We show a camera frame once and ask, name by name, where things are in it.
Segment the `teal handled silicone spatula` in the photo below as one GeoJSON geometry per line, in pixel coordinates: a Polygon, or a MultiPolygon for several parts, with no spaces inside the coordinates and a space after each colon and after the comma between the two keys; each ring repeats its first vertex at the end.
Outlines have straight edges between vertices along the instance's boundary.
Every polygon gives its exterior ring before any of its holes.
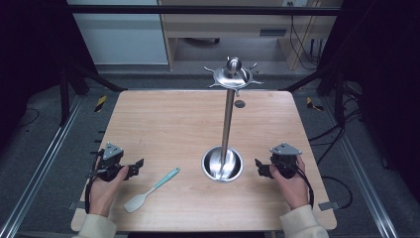
{"type": "Polygon", "coordinates": [[[161,187],[163,184],[171,180],[173,177],[175,177],[180,172],[180,168],[175,168],[171,172],[169,172],[167,175],[165,175],[161,180],[159,180],[155,185],[153,185],[147,192],[145,193],[139,193],[132,197],[130,200],[128,200],[124,205],[124,209],[129,212],[135,212],[140,207],[143,206],[143,204],[146,202],[147,197],[154,192],[156,189],[161,187]]]}

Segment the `yellow handled tool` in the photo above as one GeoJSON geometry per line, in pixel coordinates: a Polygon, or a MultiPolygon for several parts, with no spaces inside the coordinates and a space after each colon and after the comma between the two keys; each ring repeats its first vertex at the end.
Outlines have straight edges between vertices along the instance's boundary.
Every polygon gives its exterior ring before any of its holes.
{"type": "Polygon", "coordinates": [[[313,104],[313,101],[311,99],[311,97],[306,97],[306,105],[308,108],[317,110],[317,111],[324,111],[324,107],[323,106],[317,106],[313,104]]]}
{"type": "Polygon", "coordinates": [[[95,106],[94,112],[100,112],[101,111],[106,99],[107,99],[106,95],[100,96],[100,98],[98,99],[97,104],[95,106]]]}

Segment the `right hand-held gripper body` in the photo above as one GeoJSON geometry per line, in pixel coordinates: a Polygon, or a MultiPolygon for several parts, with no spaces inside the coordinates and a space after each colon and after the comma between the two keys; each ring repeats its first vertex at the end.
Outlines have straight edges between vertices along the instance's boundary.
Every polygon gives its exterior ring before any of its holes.
{"type": "Polygon", "coordinates": [[[271,148],[270,151],[271,163],[285,179],[292,179],[301,173],[297,162],[297,157],[302,154],[300,150],[287,143],[281,143],[271,148]]]}

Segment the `steel utensil rack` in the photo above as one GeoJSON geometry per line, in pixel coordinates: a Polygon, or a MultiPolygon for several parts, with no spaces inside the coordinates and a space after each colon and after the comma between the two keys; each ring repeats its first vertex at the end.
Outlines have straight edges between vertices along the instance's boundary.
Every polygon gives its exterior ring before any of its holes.
{"type": "Polygon", "coordinates": [[[213,74],[212,87],[220,86],[226,89],[221,145],[207,150],[201,162],[203,173],[213,181],[230,182],[242,172],[243,159],[235,149],[229,147],[229,137],[235,98],[241,89],[253,83],[260,84],[254,80],[252,74],[252,69],[256,66],[253,64],[251,67],[244,67],[239,58],[232,57],[227,58],[226,64],[217,69],[205,67],[213,74]]]}

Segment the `dark curtain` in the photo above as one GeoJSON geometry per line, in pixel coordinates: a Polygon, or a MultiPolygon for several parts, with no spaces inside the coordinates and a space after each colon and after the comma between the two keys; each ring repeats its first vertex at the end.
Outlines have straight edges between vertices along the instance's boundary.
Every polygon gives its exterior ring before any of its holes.
{"type": "Polygon", "coordinates": [[[29,98],[59,84],[67,62],[96,67],[67,0],[0,0],[0,150],[24,116],[29,98]]]}
{"type": "Polygon", "coordinates": [[[420,202],[420,0],[343,0],[323,61],[340,57],[363,89],[362,109],[387,162],[420,202]]]}

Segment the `yellow handled tool right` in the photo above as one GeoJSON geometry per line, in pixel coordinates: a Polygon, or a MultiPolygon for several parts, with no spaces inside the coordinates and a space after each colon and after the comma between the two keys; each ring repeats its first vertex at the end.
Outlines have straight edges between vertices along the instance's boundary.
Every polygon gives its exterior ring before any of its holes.
{"type": "Polygon", "coordinates": [[[313,101],[311,99],[311,97],[306,97],[306,105],[308,108],[317,110],[317,111],[324,111],[324,107],[323,106],[317,106],[313,104],[313,101]]]}

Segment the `yellow handled tool left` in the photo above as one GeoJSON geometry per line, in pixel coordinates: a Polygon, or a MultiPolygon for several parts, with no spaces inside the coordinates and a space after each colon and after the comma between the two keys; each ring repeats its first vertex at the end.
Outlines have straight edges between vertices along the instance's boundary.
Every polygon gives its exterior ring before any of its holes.
{"type": "Polygon", "coordinates": [[[106,95],[100,96],[100,98],[98,99],[97,104],[95,106],[94,112],[100,112],[101,111],[106,99],[107,99],[106,95]]]}

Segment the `person's right hand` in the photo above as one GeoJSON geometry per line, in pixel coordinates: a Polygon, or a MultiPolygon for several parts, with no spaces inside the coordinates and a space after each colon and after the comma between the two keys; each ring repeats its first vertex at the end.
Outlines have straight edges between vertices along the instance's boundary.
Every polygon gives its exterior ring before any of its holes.
{"type": "Polygon", "coordinates": [[[284,178],[274,164],[270,165],[269,170],[291,210],[309,203],[308,186],[300,175],[284,178]]]}

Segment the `person's left hand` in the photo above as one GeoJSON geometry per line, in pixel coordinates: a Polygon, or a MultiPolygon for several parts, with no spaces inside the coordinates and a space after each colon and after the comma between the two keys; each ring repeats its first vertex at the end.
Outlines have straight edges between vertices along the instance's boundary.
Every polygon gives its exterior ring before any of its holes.
{"type": "Polygon", "coordinates": [[[101,178],[97,178],[93,182],[89,195],[89,214],[103,217],[109,216],[110,207],[116,192],[118,191],[120,184],[125,180],[127,173],[128,168],[122,167],[113,180],[104,181],[101,178]]]}

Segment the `black horizontal frame bar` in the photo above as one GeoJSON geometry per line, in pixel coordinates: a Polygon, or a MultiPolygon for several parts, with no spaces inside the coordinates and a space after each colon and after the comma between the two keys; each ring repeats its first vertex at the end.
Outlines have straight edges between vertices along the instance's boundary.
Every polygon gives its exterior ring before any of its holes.
{"type": "Polygon", "coordinates": [[[340,8],[249,6],[69,5],[71,13],[338,16],[340,8]]]}

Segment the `aluminium floor rail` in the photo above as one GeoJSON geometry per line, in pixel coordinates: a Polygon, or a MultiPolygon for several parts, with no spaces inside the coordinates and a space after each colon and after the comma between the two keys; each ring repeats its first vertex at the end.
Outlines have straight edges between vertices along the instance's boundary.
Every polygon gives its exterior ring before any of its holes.
{"type": "Polygon", "coordinates": [[[0,227],[0,238],[14,238],[21,226],[25,216],[28,213],[37,193],[42,186],[46,175],[48,174],[53,161],[56,158],[59,149],[70,130],[74,119],[76,118],[80,105],[83,102],[81,96],[75,96],[71,104],[69,115],[57,127],[51,139],[49,146],[46,148],[41,160],[36,169],[31,175],[30,180],[25,186],[24,191],[19,197],[19,200],[13,207],[13,210],[5,219],[5,222],[0,227]]]}
{"type": "Polygon", "coordinates": [[[354,119],[358,119],[362,113],[359,109],[347,113],[343,116],[343,121],[340,122],[334,112],[333,105],[329,99],[321,99],[327,115],[330,118],[331,123],[334,126],[340,128],[340,132],[337,135],[338,144],[344,155],[342,159],[348,164],[349,170],[352,172],[352,179],[356,182],[359,187],[360,193],[365,200],[365,204],[370,213],[370,216],[375,223],[375,226],[380,233],[381,238],[399,238],[397,231],[388,216],[385,207],[380,200],[371,180],[368,177],[367,171],[364,169],[364,164],[360,162],[351,142],[346,135],[346,124],[354,119]]]}

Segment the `grey table bracket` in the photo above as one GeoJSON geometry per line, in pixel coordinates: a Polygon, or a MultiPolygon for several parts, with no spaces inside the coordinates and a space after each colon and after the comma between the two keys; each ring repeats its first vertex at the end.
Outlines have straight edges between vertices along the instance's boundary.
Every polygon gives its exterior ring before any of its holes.
{"type": "Polygon", "coordinates": [[[322,202],[318,204],[319,208],[321,211],[325,211],[325,210],[329,210],[329,209],[340,209],[341,208],[341,204],[338,201],[326,201],[326,202],[322,202]]]}

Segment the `white cabinet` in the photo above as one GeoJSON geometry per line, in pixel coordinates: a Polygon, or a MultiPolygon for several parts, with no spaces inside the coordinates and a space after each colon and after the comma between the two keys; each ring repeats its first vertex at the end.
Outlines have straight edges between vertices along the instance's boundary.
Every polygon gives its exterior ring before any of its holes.
{"type": "Polygon", "coordinates": [[[159,14],[73,17],[96,65],[168,64],[159,14]]]}

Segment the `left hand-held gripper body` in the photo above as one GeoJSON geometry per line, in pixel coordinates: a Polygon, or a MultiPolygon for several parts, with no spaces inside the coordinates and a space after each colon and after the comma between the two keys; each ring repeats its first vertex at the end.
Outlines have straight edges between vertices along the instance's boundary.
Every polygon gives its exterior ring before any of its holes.
{"type": "Polygon", "coordinates": [[[107,143],[100,151],[100,160],[97,164],[96,175],[105,181],[113,180],[122,166],[120,161],[124,156],[124,150],[111,143],[107,143]]]}

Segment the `black frame leg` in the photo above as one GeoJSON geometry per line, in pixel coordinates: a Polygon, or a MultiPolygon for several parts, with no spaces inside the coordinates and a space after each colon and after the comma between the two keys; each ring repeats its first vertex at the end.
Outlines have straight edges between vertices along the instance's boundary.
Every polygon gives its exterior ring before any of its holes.
{"type": "Polygon", "coordinates": [[[305,76],[303,79],[287,86],[284,91],[294,92],[300,87],[320,79],[320,83],[316,89],[316,93],[320,96],[328,95],[332,90],[334,93],[334,118],[336,122],[343,126],[345,124],[343,95],[344,95],[344,75],[339,66],[329,63],[316,69],[314,72],[305,76]]]}
{"type": "Polygon", "coordinates": [[[85,95],[89,91],[89,87],[85,82],[85,78],[93,79],[95,82],[105,86],[114,92],[125,91],[125,87],[118,86],[97,72],[93,72],[82,67],[79,64],[65,65],[59,72],[59,89],[61,103],[61,121],[60,126],[64,125],[70,117],[69,92],[68,86],[71,85],[77,95],[85,95]]]}

